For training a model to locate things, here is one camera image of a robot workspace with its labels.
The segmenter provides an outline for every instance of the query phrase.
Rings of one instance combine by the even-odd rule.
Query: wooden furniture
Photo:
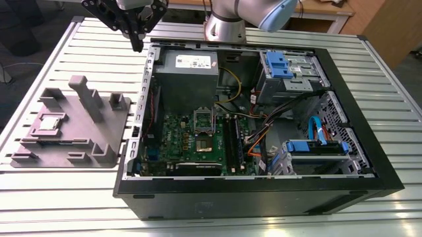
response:
[[[342,34],[365,35],[394,68],[422,41],[422,0],[350,0],[357,14]]]
[[[345,3],[342,8],[332,5],[330,2],[320,0],[302,0],[304,2],[304,19],[298,19],[301,15],[301,5],[297,5],[293,14],[292,23],[294,29],[300,31],[317,31],[324,33],[338,34],[344,28],[348,18],[356,14],[353,8]],[[207,11],[210,8],[210,0],[206,0]],[[205,10],[203,0],[170,0],[170,8]]]

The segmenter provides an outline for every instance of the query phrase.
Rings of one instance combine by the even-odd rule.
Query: floor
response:
[[[65,11],[59,11],[51,1],[39,0],[38,3],[46,18],[46,23],[34,27],[32,32],[43,45],[42,50],[28,57],[15,57],[10,54],[3,45],[0,45],[0,62],[6,66],[23,62],[44,63],[73,17],[91,16],[78,3],[66,3]],[[205,15],[202,12],[186,11],[183,12],[183,16],[181,16],[179,11],[181,10],[175,9],[170,11],[165,21],[197,24],[203,22]],[[42,66],[34,64],[16,65],[7,69],[14,77],[14,83],[11,85],[0,83],[0,132],[16,110],[40,69]],[[409,55],[394,70],[394,74],[422,107],[422,59],[417,59],[414,55]]]

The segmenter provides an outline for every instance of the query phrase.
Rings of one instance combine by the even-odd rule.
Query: aluminum slotted table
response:
[[[159,23],[146,42],[150,37],[198,40],[203,26]],[[38,98],[46,87],[73,94],[70,77],[86,75],[89,87],[101,95],[123,92],[137,101],[147,51],[134,52],[129,39],[98,19],[75,17],[0,135],[0,233],[50,237],[422,236],[422,112],[372,45],[361,39],[247,30],[250,43],[329,50],[406,189],[328,216],[142,222],[111,195],[118,166],[61,169],[10,165],[18,139],[27,134],[43,106]]]

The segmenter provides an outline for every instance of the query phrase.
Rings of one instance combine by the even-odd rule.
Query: black cable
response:
[[[207,14],[206,0],[203,0],[203,4],[205,4],[205,14],[206,14],[206,17],[207,17],[207,16],[209,16],[209,14]]]
[[[258,132],[255,132],[254,134],[251,134],[250,136],[250,140],[260,136],[262,133],[265,133],[273,122],[276,121],[276,119],[285,113],[288,112],[289,110],[292,110],[297,104],[304,101],[305,99],[313,97],[313,96],[320,96],[320,95],[324,95],[330,89],[322,89],[322,90],[318,90],[318,91],[314,91],[314,92],[306,92],[306,93],[302,93],[300,96],[297,96],[294,99],[292,99],[290,101],[288,101],[285,104],[280,105],[274,111],[269,114],[269,116],[266,117],[266,119],[264,120],[264,124],[262,124],[262,127],[261,129],[258,130]]]
[[[300,18],[304,18],[304,3],[302,3],[302,0],[300,0],[300,4],[301,4]]]

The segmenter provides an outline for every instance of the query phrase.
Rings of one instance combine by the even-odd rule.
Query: blue drive bracket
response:
[[[266,63],[272,69],[273,78],[286,78],[292,79],[294,77],[289,69],[289,61],[281,52],[268,52],[266,53]]]
[[[309,152],[310,146],[308,141],[292,141],[286,143],[289,152]]]

